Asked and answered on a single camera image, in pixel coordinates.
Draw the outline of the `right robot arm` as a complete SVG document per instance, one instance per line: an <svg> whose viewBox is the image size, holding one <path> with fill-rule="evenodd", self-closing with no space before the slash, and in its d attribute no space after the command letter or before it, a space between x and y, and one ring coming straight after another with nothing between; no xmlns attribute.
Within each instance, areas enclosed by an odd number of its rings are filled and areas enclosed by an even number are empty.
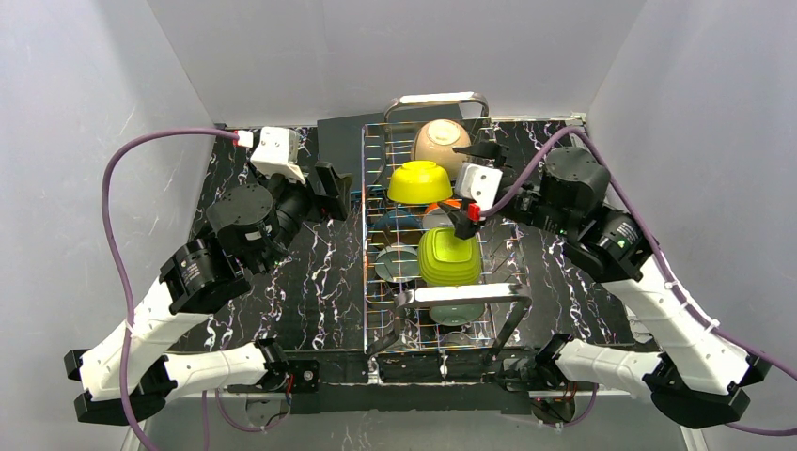
<svg viewBox="0 0 797 451"><path fill-rule="evenodd" d="M763 381L770 364L721 334L631 208L606 203L617 183L593 147L547 144L519 174L504 168L506 150L494 142L461 154L456 193L465 203L448 213L459 237L496 214L556 234L564 256L628 307L658 346L626 351L556 334L525 367L502 371L507 387L587 381L648 400L687 428L740 426L745 387Z"/></svg>

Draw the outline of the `lime green square bowl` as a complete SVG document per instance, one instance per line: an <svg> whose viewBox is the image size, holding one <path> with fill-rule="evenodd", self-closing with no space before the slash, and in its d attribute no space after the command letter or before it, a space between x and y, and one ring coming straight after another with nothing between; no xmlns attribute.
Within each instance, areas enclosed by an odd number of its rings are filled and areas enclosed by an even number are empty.
<svg viewBox="0 0 797 451"><path fill-rule="evenodd" d="M482 273L477 238L458 239L453 228L428 230L417 252L421 278L431 286L472 285Z"/></svg>

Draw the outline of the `dark blue gold bowl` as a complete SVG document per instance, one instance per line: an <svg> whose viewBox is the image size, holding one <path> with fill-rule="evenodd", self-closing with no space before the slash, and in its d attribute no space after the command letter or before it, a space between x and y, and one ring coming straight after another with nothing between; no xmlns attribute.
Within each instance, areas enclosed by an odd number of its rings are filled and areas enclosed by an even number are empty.
<svg viewBox="0 0 797 451"><path fill-rule="evenodd" d="M407 210L390 210L371 227L367 237L374 246L417 246L424 233L420 219Z"/></svg>

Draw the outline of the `teal speckled bowl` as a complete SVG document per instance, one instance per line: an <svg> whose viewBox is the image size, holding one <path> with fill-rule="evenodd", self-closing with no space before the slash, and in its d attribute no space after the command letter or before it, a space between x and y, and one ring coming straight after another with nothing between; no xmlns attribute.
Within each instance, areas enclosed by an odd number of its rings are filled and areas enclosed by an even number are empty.
<svg viewBox="0 0 797 451"><path fill-rule="evenodd" d="M407 283L420 274L415 247L401 243L385 246L373 260L375 273L389 283Z"/></svg>

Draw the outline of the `light green bowl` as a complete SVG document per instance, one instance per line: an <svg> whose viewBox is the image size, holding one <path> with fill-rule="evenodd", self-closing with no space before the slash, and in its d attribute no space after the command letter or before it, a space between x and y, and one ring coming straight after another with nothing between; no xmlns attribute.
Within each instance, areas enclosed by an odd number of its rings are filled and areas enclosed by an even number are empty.
<svg viewBox="0 0 797 451"><path fill-rule="evenodd" d="M476 321L486 309L483 303L435 306L429 310L430 318L437 324L454 327Z"/></svg>

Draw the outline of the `orange bowl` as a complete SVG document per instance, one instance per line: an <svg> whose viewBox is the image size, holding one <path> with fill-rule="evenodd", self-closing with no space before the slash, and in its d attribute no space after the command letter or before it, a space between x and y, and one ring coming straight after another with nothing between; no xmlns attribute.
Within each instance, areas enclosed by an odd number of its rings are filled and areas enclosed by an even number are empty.
<svg viewBox="0 0 797 451"><path fill-rule="evenodd" d="M437 227L452 228L454 226L447 216L446 211L440 207L439 203L433 203L426 207L421 224L424 229L434 229Z"/></svg>

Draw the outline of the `beige cream bowl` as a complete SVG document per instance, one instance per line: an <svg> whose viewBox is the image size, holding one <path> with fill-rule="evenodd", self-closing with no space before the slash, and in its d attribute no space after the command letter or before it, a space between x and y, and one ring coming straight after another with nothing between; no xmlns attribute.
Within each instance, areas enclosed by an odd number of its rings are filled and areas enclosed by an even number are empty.
<svg viewBox="0 0 797 451"><path fill-rule="evenodd" d="M458 168L467 156L455 152L454 148L470 145L471 139L462 125L450 119L435 119L426 123L416 134L411 159Z"/></svg>

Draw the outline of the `yellow rimmed bowl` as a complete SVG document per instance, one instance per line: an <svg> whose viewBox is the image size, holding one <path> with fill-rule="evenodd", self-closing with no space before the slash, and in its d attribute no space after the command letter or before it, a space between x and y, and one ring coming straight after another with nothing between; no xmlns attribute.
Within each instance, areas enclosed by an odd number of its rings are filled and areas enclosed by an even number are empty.
<svg viewBox="0 0 797 451"><path fill-rule="evenodd" d="M431 204L453 195L449 175L439 164L415 160L397 167L389 181L387 197L400 204Z"/></svg>

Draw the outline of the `steel wire dish rack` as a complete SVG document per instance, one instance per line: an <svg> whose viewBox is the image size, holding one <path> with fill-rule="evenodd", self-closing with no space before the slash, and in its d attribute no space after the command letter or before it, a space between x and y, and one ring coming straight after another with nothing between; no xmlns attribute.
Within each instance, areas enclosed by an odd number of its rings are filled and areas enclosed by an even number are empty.
<svg viewBox="0 0 797 451"><path fill-rule="evenodd" d="M497 173L486 98L403 95L361 135L365 351L491 366L531 307L521 234L479 203Z"/></svg>

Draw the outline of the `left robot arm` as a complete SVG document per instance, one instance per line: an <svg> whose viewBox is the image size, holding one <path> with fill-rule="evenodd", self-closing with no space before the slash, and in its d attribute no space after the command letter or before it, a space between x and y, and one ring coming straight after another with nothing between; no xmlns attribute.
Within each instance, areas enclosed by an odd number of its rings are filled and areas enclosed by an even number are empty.
<svg viewBox="0 0 797 451"><path fill-rule="evenodd" d="M133 322L117 326L90 350L66 354L68 377L83 386L74 401L78 421L124 426L130 418L150 418L174 399L230 385L289 389L299 365L272 338L207 353L174 353L171 347L249 292L256 274L287 259L304 223L347 218L352 177L327 162L315 171L319 188L275 174L226 191L208 207L198 234L162 266Z"/></svg>

